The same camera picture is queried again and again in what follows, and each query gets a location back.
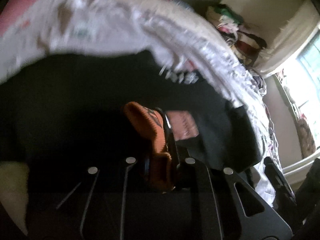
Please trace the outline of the white patterned duvet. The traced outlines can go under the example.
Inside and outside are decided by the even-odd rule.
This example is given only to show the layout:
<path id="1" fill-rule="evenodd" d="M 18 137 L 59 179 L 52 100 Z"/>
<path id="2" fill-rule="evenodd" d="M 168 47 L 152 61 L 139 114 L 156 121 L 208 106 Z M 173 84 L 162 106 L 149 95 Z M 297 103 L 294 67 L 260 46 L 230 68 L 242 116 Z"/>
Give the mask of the white patterned duvet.
<path id="1" fill-rule="evenodd" d="M 279 161 L 263 91 L 205 19 L 164 0 L 63 0 L 1 35 L 1 82 L 50 54 L 151 51 L 161 73 L 191 84 L 195 67 L 234 107 L 245 107 L 263 157 Z"/>

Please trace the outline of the window with frame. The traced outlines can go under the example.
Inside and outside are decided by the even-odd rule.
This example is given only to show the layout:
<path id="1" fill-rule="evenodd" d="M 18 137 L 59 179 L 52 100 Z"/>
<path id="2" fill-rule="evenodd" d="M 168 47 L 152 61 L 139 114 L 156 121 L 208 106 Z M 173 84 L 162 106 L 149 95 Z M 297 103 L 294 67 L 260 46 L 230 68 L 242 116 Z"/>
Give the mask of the window with frame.
<path id="1" fill-rule="evenodd" d="M 290 183 L 303 180 L 319 158 L 319 30 L 275 75 L 293 116 L 302 159 L 284 168 Z"/>

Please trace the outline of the folded clothes stack by wall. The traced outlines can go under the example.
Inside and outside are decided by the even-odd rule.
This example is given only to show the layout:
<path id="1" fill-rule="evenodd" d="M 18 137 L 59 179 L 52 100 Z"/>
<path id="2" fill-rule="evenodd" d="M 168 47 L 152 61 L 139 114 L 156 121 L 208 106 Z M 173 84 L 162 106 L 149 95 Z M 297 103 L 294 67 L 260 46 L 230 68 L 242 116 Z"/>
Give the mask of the folded clothes stack by wall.
<path id="1" fill-rule="evenodd" d="M 259 53 L 267 48 L 266 41 L 257 35 L 253 26 L 226 4 L 210 6 L 206 11 L 210 22 L 229 45 L 238 60 L 247 68 L 254 66 Z"/>

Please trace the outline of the black sweater with orange cuffs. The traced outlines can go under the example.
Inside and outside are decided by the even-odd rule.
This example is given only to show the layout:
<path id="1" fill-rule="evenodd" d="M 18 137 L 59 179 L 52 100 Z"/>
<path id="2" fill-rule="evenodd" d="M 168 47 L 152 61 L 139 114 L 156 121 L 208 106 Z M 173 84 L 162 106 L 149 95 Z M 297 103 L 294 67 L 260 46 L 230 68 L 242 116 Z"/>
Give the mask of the black sweater with orange cuffs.
<path id="1" fill-rule="evenodd" d="M 1 161 L 104 164 L 126 153 L 149 158 L 151 184 L 174 186 L 177 144 L 209 167 L 242 172 L 261 161 L 244 107 L 234 107 L 197 71 L 174 81 L 148 51 L 121 57 L 53 55 L 1 84 Z"/>

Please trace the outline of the cream curtain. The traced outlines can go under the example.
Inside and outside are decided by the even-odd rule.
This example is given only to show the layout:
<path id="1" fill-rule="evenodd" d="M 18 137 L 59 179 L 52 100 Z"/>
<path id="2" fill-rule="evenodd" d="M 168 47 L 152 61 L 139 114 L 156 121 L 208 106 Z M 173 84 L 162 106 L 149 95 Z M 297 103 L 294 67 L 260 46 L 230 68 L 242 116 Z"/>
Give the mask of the cream curtain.
<path id="1" fill-rule="evenodd" d="M 310 0 L 305 0 L 294 16 L 280 28 L 271 45 L 260 52 L 254 71 L 263 77 L 278 72 L 284 62 L 293 58 L 306 45 L 319 25 L 319 13 Z"/>

